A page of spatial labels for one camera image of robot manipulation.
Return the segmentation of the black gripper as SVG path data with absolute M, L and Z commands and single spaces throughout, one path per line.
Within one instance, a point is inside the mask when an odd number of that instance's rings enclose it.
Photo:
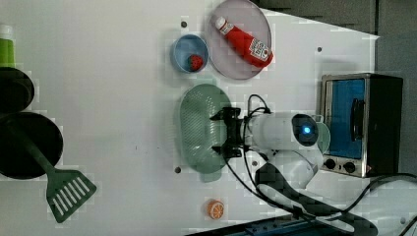
M 223 107 L 210 117 L 212 121 L 225 120 L 227 128 L 227 139 L 225 147 L 212 147 L 212 149 L 224 158 L 241 157 L 243 151 L 248 151 L 249 147 L 245 144 L 241 128 L 245 125 L 244 119 L 240 119 L 240 108 Z

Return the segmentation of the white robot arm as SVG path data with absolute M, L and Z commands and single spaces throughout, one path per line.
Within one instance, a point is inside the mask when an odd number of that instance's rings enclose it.
M 225 143 L 212 149 L 227 160 L 244 158 L 249 150 L 257 152 L 264 163 L 248 175 L 259 198 L 268 204 L 328 224 L 339 220 L 352 227 L 354 236 L 377 236 L 374 223 L 351 211 L 355 203 L 337 206 L 307 191 L 324 165 L 315 118 L 304 113 L 272 113 L 265 107 L 260 110 L 261 114 L 252 112 L 243 119 L 234 107 L 223 107 L 212 115 L 212 121 L 226 126 Z

